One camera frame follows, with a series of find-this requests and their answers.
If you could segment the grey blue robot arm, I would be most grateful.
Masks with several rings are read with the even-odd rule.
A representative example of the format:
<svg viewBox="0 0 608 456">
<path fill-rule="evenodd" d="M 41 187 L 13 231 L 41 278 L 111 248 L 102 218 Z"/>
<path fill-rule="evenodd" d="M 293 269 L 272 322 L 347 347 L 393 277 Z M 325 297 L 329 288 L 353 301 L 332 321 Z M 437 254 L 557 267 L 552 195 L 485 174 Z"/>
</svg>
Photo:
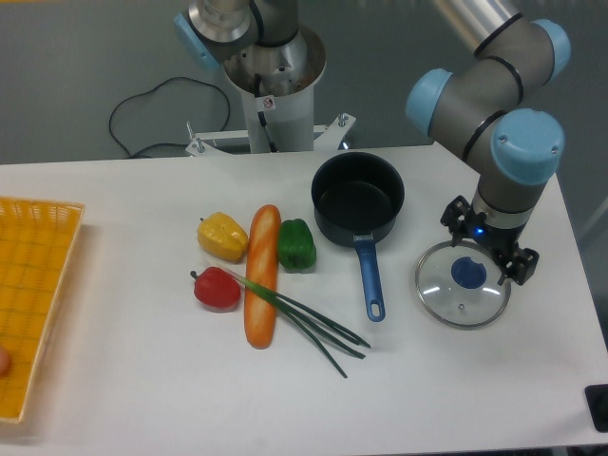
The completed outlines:
<svg viewBox="0 0 608 456">
<path fill-rule="evenodd" d="M 476 61 L 462 75 L 436 68 L 422 76 L 406 115 L 479 174 L 473 200 L 456 199 L 442 215 L 452 243 L 473 239 L 502 279 L 523 284 L 539 256 L 521 247 L 519 236 L 559 166 L 564 134 L 553 117 L 522 108 L 522 101 L 564 69 L 570 42 L 559 25 L 530 22 L 508 1 L 435 7 Z M 201 67 L 221 67 L 240 91 L 253 152 L 315 147 L 313 89 L 326 54 L 300 23 L 296 2 L 194 1 L 174 27 Z"/>
</svg>

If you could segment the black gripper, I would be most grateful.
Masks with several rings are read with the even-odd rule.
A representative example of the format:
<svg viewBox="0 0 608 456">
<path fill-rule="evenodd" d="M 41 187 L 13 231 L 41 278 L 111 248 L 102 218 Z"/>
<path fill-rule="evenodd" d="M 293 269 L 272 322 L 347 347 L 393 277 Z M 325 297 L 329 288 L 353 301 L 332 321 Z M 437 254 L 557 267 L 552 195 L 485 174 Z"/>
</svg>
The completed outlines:
<svg viewBox="0 0 608 456">
<path fill-rule="evenodd" d="M 451 235 L 451 247 L 471 238 L 489 254 L 501 271 L 499 285 L 512 281 L 522 286 L 535 273 L 540 255 L 535 250 L 520 247 L 523 225 L 514 228 L 491 226 L 484 213 L 470 210 L 463 196 L 456 197 L 446 207 L 440 222 Z"/>
</svg>

